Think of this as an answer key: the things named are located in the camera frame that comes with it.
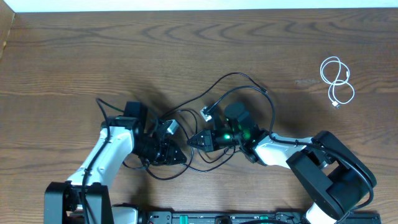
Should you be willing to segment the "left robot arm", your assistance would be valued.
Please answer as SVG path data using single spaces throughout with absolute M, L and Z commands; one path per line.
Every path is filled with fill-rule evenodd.
M 179 123 L 156 119 L 145 131 L 149 109 L 128 101 L 118 116 L 105 116 L 98 142 L 82 165 L 64 182 L 51 182 L 44 195 L 44 223 L 147 223 L 148 214 L 128 203 L 112 205 L 109 190 L 130 154 L 149 166 L 187 161 L 170 137 Z

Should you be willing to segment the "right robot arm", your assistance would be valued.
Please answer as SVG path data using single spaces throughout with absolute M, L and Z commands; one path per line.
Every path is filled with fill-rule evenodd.
M 331 132 L 314 137 L 284 138 L 261 129 L 242 103 L 224 109 L 224 119 L 204 107 L 200 111 L 213 128 L 193 135 L 187 144 L 203 152 L 238 146 L 246 159 L 262 166 L 290 169 L 313 200 L 307 223 L 338 223 L 360 200 L 373 197 L 374 174 Z

